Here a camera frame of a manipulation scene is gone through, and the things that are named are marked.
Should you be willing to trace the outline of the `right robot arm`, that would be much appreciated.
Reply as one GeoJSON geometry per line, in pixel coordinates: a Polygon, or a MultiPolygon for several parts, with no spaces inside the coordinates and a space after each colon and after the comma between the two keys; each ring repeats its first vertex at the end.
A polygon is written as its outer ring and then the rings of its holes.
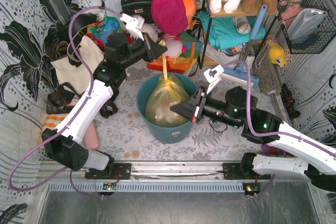
{"type": "Polygon", "coordinates": [[[242,87],[225,94],[225,101],[211,98],[200,87],[187,100],[170,107],[172,112],[197,122],[205,116],[242,129],[248,141],[275,147],[290,157],[245,153],[239,164],[224,165],[225,179],[268,179],[285,175],[308,180],[314,186],[335,191],[335,148],[296,131],[280,117],[258,109],[258,99],[242,87]]]}

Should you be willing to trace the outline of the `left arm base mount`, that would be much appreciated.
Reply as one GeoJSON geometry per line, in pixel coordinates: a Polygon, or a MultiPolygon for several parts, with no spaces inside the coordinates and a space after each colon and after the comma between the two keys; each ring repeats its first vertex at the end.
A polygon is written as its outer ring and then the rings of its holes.
{"type": "Polygon", "coordinates": [[[96,180],[129,180],[131,175],[130,163],[115,163],[111,175],[104,170],[89,169],[85,172],[86,179],[96,180]]]}

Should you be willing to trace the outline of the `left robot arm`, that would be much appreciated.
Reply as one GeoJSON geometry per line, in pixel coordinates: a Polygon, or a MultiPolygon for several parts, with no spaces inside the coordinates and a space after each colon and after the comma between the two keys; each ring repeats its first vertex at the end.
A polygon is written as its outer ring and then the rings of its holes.
{"type": "Polygon", "coordinates": [[[47,156],[73,171],[94,169],[106,176],[114,170],[114,159],[109,154],[88,150],[82,145],[83,136],[101,107],[115,98],[118,88],[126,78],[126,68],[140,60],[153,62],[167,48],[164,41],[155,43],[148,34],[130,44],[122,33],[109,36],[104,59],[93,73],[93,80],[70,111],[54,130],[45,129],[42,138],[47,156]]]}

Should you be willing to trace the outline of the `teal trash bin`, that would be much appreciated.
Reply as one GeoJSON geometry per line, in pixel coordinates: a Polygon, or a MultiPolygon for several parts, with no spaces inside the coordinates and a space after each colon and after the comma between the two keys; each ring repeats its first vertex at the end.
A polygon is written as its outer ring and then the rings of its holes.
{"type": "MultiPolygon", "coordinates": [[[[178,73],[174,74],[182,82],[186,92],[191,97],[191,95],[197,90],[197,85],[189,77],[178,73]]],[[[149,122],[145,118],[144,114],[147,101],[153,90],[156,88],[160,75],[161,74],[157,74],[156,76],[151,77],[140,87],[136,98],[136,105],[152,136],[163,144],[174,144],[184,140],[189,135],[192,128],[192,123],[187,120],[185,124],[180,126],[162,127],[149,122]]]]}

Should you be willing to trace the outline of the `yellow trash bag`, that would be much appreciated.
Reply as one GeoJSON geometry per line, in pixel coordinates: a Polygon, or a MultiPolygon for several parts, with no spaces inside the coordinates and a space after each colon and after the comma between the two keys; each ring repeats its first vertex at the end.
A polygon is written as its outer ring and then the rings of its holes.
{"type": "Polygon", "coordinates": [[[147,101],[144,114],[145,118],[155,125],[176,127],[185,124],[187,119],[171,111],[170,108],[190,96],[177,76],[168,73],[165,54],[162,54],[162,60],[163,74],[159,76],[156,88],[147,101]]]}

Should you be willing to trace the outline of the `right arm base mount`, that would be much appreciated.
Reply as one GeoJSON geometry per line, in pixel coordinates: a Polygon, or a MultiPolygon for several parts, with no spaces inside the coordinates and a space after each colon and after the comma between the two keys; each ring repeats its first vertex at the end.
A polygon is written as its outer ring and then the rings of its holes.
{"type": "Polygon", "coordinates": [[[253,165],[242,163],[224,163],[224,178],[228,180],[268,180],[271,175],[259,175],[253,170],[253,165]]]}

